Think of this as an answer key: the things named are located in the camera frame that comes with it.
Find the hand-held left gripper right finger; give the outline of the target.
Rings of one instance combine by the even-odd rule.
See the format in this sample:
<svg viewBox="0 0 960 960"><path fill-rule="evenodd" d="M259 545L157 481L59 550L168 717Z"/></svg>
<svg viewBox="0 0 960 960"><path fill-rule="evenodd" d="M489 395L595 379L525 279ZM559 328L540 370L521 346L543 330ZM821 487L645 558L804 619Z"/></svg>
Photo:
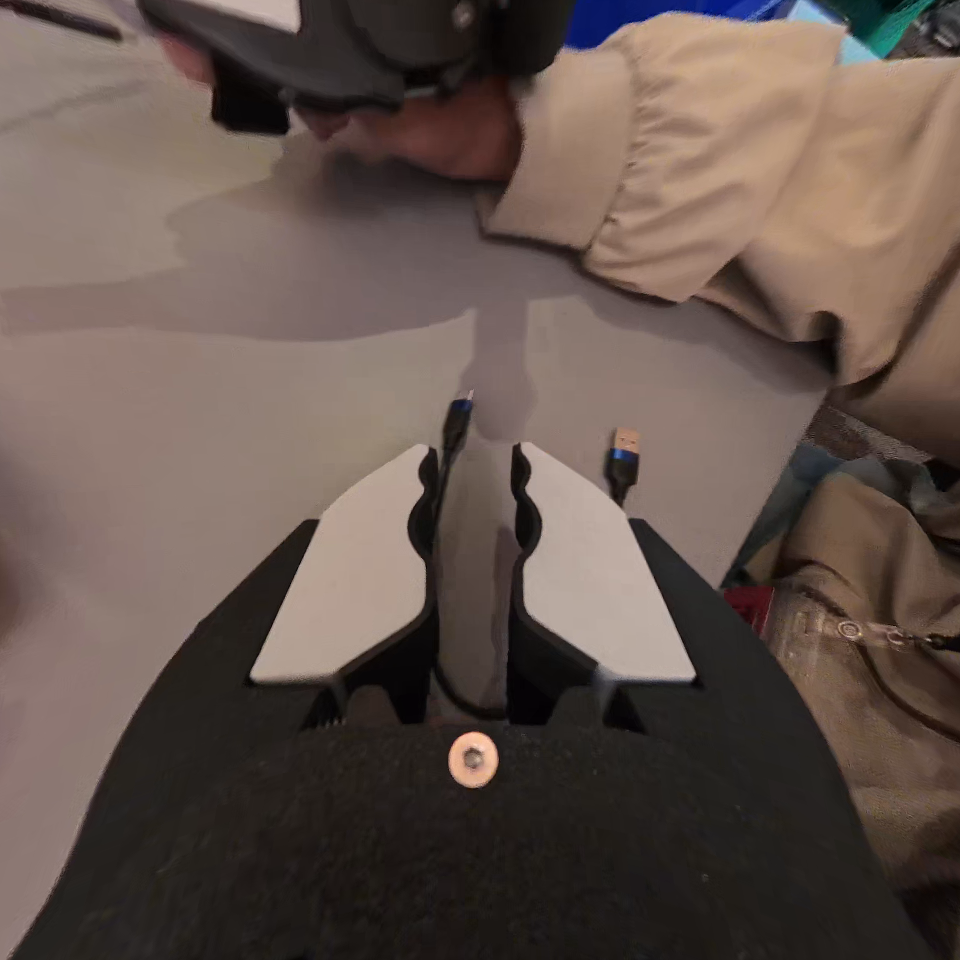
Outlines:
<svg viewBox="0 0 960 960"><path fill-rule="evenodd" d="M571 690L605 714L622 690L697 672L621 503L530 441L511 450L509 722L543 726Z"/></svg>

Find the green plastic bin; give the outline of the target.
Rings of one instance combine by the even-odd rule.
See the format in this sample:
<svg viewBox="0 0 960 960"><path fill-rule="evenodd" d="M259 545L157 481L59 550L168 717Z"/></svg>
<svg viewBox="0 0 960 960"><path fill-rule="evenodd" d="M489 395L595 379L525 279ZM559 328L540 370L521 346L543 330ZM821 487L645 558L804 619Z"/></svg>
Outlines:
<svg viewBox="0 0 960 960"><path fill-rule="evenodd" d="M872 54L885 59L907 29L938 1L818 1Z"/></svg>

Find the person's right hand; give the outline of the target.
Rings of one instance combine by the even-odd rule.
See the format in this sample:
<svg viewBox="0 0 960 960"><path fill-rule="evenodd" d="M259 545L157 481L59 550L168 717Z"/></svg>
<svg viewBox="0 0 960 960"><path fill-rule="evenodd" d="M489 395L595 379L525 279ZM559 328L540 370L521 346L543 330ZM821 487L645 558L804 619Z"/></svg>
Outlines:
<svg viewBox="0 0 960 960"><path fill-rule="evenodd" d="M508 78L474 78L448 97L405 101L394 113L300 110L319 141L364 162L401 162L454 181L506 184L522 155L523 132Z"/></svg>

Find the grey desk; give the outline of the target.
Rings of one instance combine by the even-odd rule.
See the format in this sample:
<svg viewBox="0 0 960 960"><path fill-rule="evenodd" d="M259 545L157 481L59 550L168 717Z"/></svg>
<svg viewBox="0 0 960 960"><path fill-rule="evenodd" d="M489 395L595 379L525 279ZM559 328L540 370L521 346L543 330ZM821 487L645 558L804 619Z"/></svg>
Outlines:
<svg viewBox="0 0 960 960"><path fill-rule="evenodd" d="M484 237L474 193L307 134L233 136L146 37L2 12L2 958L138 702L303 520L474 392L442 533L444 670L492 704L511 448L718 585L827 387L810 347Z"/></svg>

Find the red badge card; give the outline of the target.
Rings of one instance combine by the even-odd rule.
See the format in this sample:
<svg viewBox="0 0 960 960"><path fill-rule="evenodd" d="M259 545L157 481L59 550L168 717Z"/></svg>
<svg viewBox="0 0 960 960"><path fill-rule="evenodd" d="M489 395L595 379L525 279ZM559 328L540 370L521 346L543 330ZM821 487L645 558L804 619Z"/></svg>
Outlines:
<svg viewBox="0 0 960 960"><path fill-rule="evenodd" d="M723 590L726 604L763 638L775 599L772 585L736 585Z"/></svg>

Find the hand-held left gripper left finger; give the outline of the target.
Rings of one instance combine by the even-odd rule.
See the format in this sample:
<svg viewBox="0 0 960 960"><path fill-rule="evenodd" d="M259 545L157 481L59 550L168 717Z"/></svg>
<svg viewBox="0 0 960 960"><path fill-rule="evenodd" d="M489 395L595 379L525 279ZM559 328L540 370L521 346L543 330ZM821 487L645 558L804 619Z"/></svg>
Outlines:
<svg viewBox="0 0 960 960"><path fill-rule="evenodd" d="M426 720L439 654L435 448L415 444L320 516L248 673L258 687L315 688L344 708L377 687L402 724Z"/></svg>

